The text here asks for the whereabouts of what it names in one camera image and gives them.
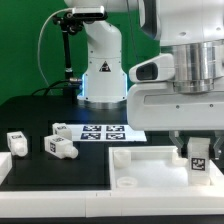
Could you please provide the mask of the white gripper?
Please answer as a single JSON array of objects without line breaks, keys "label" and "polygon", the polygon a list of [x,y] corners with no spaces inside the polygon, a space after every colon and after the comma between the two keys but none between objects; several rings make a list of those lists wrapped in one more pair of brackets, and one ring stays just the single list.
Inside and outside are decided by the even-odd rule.
[{"label": "white gripper", "polygon": [[224,92],[177,94],[168,83],[138,83],[127,96],[127,121],[134,130],[170,131],[180,157],[187,156],[179,131],[214,130],[216,157],[224,143]]}]

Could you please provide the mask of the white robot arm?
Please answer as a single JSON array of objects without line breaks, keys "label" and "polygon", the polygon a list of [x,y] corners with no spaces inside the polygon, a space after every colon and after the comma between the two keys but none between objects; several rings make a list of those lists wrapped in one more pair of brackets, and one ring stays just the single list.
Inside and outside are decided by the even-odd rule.
[{"label": "white robot arm", "polygon": [[213,131],[224,144],[224,0],[64,0],[74,17],[107,12],[139,15],[140,29],[160,52],[129,70],[127,120],[136,130]]}]

